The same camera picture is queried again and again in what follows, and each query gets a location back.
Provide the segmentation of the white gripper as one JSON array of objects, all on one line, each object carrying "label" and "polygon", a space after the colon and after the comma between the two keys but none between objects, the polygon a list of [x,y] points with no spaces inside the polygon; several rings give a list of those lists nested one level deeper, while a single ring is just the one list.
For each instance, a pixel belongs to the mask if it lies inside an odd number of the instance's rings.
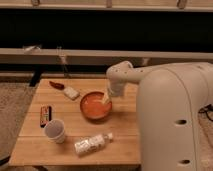
[{"label": "white gripper", "polygon": [[110,102],[110,96],[112,97],[120,97],[124,95],[125,83],[110,80],[108,82],[108,93],[105,93],[102,99],[103,104],[107,104]]}]

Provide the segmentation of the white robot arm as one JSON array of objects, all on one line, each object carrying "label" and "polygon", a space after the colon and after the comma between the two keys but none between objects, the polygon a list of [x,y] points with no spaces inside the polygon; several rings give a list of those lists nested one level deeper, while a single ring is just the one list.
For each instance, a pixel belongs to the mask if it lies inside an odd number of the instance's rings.
[{"label": "white robot arm", "polygon": [[202,171],[199,111],[213,104],[213,64],[170,63],[135,68],[120,62],[106,71],[111,97],[138,86],[136,112],[142,171]]}]

